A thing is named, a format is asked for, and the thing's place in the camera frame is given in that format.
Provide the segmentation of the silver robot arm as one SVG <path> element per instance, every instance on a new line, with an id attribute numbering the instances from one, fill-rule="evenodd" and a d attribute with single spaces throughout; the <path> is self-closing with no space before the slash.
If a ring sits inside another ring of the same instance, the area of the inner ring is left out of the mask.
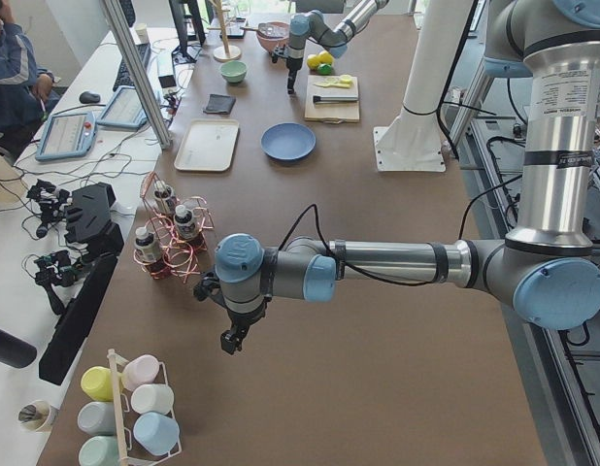
<path id="1" fill-rule="evenodd" d="M 309 39 L 338 58 L 346 52 L 348 42 L 359 34 L 368 25 L 371 17 L 388 3 L 388 0 L 360 1 L 334 28 L 330 28 L 325 23 L 323 13 L 319 10 L 294 15 L 290 21 L 286 46 L 287 93 L 289 95 L 295 93 L 297 73 L 302 67 L 305 46 Z"/>
<path id="2" fill-rule="evenodd" d="M 567 330 L 600 310 L 600 266 L 583 216 L 600 90 L 600 1 L 494 1 L 487 72 L 532 79 L 517 224 L 501 240 L 405 244 L 286 237 L 265 248 L 224 238 L 215 269 L 194 290 L 231 321 L 220 337 L 239 351 L 276 297 L 326 302 L 347 271 L 404 286 L 454 283 L 484 291 L 523 320 Z"/>

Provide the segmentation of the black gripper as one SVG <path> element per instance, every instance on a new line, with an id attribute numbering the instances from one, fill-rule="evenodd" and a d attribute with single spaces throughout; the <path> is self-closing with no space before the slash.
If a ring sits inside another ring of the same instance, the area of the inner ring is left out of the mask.
<path id="1" fill-rule="evenodd" d="M 286 59 L 286 67 L 288 70 L 286 90 L 288 95 L 295 94 L 295 81 L 298 71 L 301 69 L 301 59 L 288 57 Z"/>
<path id="2" fill-rule="evenodd" d="M 220 345 L 228 354 L 239 352 L 243 348 L 243 340 L 249 333 L 250 327 L 265 317 L 268 300 L 263 300 L 254 310 L 239 313 L 228 309 L 227 315 L 231 327 L 220 335 Z"/>

